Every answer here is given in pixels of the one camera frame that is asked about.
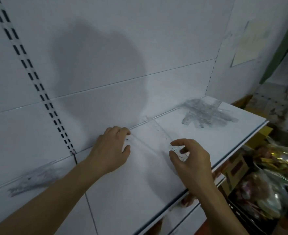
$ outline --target paper note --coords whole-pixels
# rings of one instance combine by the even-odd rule
[[[248,21],[231,66],[256,59],[264,48],[269,34],[269,27],[264,22],[258,19]]]

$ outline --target person's right hand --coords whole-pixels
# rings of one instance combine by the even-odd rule
[[[183,184],[192,194],[197,196],[200,191],[215,188],[209,153],[198,142],[182,138],[172,141],[171,145],[185,146],[180,150],[181,154],[190,152],[185,162],[174,151],[170,151],[169,156]]]

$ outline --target forearm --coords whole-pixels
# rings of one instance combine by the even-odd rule
[[[203,189],[201,193],[197,194],[197,198],[206,214],[213,234],[248,235],[215,185]]]
[[[0,223],[0,234],[54,234],[98,177],[84,163]]]

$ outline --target person's left hand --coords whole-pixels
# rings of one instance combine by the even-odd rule
[[[107,128],[100,135],[88,157],[85,159],[90,169],[99,177],[110,173],[122,166],[128,159],[131,151],[127,145],[122,151],[124,140],[130,135],[130,130],[114,126]]]

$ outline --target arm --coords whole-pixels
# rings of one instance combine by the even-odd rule
[[[89,156],[0,223],[0,234],[54,234],[87,189],[104,174],[122,166],[130,146],[122,152],[127,128],[108,128]]]
[[[183,184],[201,203],[213,234],[248,235],[215,186],[208,152],[192,139],[178,139],[171,145],[185,146],[180,153],[190,152],[185,162],[174,151],[169,156]]]

